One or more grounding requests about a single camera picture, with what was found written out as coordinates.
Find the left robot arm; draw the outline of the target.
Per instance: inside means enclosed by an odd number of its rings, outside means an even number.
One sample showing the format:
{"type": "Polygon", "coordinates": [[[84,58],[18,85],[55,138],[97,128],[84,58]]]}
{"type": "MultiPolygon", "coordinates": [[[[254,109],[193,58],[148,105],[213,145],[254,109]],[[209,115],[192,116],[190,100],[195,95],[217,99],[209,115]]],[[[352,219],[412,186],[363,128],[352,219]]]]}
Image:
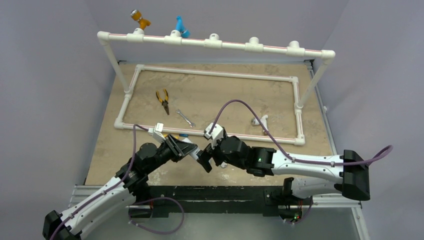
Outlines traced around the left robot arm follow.
{"type": "Polygon", "coordinates": [[[83,240],[95,228],[126,206],[142,205],[151,197],[149,174],[168,161],[178,162],[198,146],[172,135],[156,146],[144,143],[104,186],[73,207],[53,210],[44,218],[46,240],[83,240]]]}

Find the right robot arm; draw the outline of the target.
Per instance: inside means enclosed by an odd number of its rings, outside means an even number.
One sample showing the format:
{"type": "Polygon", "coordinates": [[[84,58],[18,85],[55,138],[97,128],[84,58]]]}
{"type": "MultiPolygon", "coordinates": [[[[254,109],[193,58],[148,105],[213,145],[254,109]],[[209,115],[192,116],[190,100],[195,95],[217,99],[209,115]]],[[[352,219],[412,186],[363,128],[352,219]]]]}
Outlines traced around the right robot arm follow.
{"type": "Polygon", "coordinates": [[[286,178],[280,196],[288,204],[314,195],[340,193],[343,197],[368,201],[371,198],[369,166],[353,150],[342,155],[314,156],[288,153],[268,147],[248,146],[235,136],[208,144],[196,153],[206,172],[210,159],[245,170],[256,177],[293,175],[286,178]]]}

